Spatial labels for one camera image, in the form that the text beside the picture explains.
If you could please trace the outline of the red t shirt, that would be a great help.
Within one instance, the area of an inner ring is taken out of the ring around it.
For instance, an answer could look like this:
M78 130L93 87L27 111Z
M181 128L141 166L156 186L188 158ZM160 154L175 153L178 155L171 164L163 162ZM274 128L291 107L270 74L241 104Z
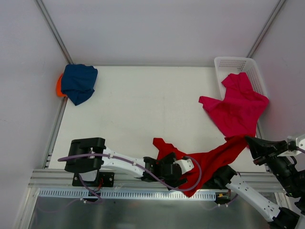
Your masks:
M234 162L247 146L246 139L243 135L226 137L225 140L226 143L209 152L193 153L188 155L199 163L202 169L202 176L199 184L194 189L184 192L187 197L193 196L198 189L201 189L203 184L212 178L213 173L218 168ZM170 153L175 153L178 160L187 156L186 153L180 151L174 145L166 143L162 138L154 138L152 143L159 150L157 156L158 160L164 158Z

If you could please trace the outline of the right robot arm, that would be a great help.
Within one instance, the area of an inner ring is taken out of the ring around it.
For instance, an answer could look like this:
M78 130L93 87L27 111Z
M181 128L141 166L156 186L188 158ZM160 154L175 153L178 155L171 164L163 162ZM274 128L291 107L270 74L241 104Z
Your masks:
M299 199L295 205L301 214L280 207L250 187L230 166L214 172L204 185L210 189L230 189L254 207L272 229L303 229L305 227L305 172L295 168L295 155L305 151L305 136L289 136L283 141L268 141L246 136L253 162L266 164L289 197Z

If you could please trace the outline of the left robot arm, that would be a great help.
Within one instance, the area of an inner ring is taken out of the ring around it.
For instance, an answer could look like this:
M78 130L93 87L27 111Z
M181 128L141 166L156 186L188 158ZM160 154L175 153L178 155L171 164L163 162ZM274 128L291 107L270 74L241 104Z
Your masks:
M161 159L125 156L106 147L105 139L100 137L72 140L68 156L58 161L66 162L64 170L81 175L88 186L97 185L102 177L99 170L107 168L124 172L144 182L160 179L171 187L179 187L187 182L183 175L194 168L191 159L179 159L174 152Z

